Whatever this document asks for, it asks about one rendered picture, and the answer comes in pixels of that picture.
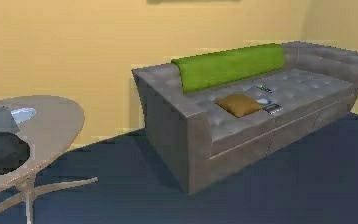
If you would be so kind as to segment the round beige table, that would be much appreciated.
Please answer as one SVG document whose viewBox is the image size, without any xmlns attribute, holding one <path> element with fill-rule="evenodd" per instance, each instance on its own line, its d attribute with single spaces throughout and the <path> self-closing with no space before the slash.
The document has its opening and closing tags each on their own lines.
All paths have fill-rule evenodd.
<svg viewBox="0 0 358 224">
<path fill-rule="evenodd" d="M 36 175 L 66 153 L 84 125 L 84 111 L 75 101 L 51 95 L 31 95 L 0 100 L 10 110 L 33 108 L 35 116 L 18 125 L 18 136 L 30 146 L 30 158 L 18 169 L 0 176 L 0 192 L 14 187 L 14 196 L 0 203 L 0 213 L 24 202 L 27 224 L 34 224 L 33 202 L 43 194 L 96 182 L 96 177 L 35 186 Z"/>
</svg>

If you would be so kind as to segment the green blanket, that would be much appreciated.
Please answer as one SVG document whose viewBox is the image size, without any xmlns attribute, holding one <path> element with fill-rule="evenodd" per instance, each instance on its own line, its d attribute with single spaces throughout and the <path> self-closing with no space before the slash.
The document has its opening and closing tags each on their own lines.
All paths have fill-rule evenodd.
<svg viewBox="0 0 358 224">
<path fill-rule="evenodd" d="M 244 48 L 172 59 L 179 69 L 184 93 L 251 78 L 285 66 L 281 44 Z"/>
</svg>

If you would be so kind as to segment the brown cushion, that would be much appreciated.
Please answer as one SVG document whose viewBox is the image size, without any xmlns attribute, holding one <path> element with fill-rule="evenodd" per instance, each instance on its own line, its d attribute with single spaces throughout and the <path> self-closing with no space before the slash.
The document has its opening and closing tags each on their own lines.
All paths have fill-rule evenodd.
<svg viewBox="0 0 358 224">
<path fill-rule="evenodd" d="M 231 94 L 218 98 L 214 103 L 237 118 L 255 113 L 263 108 L 256 100 L 243 94 Z"/>
</svg>

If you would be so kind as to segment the pale blue plate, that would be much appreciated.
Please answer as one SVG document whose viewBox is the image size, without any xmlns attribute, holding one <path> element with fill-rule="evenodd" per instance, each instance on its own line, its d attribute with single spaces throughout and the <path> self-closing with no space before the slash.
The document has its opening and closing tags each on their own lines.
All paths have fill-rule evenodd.
<svg viewBox="0 0 358 224">
<path fill-rule="evenodd" d="M 34 108 L 19 108 L 11 111 L 11 115 L 17 124 L 30 120 L 36 115 Z"/>
</svg>

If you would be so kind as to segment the black remote with buttons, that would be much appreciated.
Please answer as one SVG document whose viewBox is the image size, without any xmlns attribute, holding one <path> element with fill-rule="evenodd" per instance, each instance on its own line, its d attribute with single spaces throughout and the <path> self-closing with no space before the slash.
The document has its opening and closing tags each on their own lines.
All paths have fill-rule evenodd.
<svg viewBox="0 0 358 224">
<path fill-rule="evenodd" d="M 268 104 L 264 107 L 264 110 L 266 112 L 268 112 L 269 114 L 274 114 L 278 111 L 282 110 L 282 107 L 279 104 L 273 103 L 273 104 Z"/>
</svg>

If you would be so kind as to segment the grey box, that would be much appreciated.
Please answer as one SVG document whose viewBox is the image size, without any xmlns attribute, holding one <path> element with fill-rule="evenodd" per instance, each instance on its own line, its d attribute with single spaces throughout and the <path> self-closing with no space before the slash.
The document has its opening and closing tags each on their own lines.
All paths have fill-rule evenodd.
<svg viewBox="0 0 358 224">
<path fill-rule="evenodd" d="M 19 127 L 11 112 L 6 107 L 0 107 L 0 132 L 17 133 Z"/>
</svg>

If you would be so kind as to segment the black remote control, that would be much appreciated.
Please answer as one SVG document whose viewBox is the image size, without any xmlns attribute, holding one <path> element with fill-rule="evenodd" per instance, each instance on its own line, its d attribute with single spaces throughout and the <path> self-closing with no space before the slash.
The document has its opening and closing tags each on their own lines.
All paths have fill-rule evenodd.
<svg viewBox="0 0 358 224">
<path fill-rule="evenodd" d="M 267 93 L 273 93 L 274 91 L 266 86 L 263 86 L 263 85 L 256 85 L 256 87 L 261 90 L 261 91 L 264 91 L 264 92 L 267 92 Z"/>
</svg>

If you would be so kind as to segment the grey tufted sofa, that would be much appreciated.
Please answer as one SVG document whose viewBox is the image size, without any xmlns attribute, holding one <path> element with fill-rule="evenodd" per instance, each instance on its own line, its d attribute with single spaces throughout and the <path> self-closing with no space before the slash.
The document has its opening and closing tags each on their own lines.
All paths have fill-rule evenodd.
<svg viewBox="0 0 358 224">
<path fill-rule="evenodd" d="M 133 70 L 146 138 L 183 192 L 199 192 L 351 111 L 358 98 L 357 51 L 281 45 L 282 69 L 192 93 L 183 92 L 173 63 Z M 237 118 L 214 103 L 231 94 L 265 98 L 282 110 L 269 114 L 262 105 Z"/>
</svg>

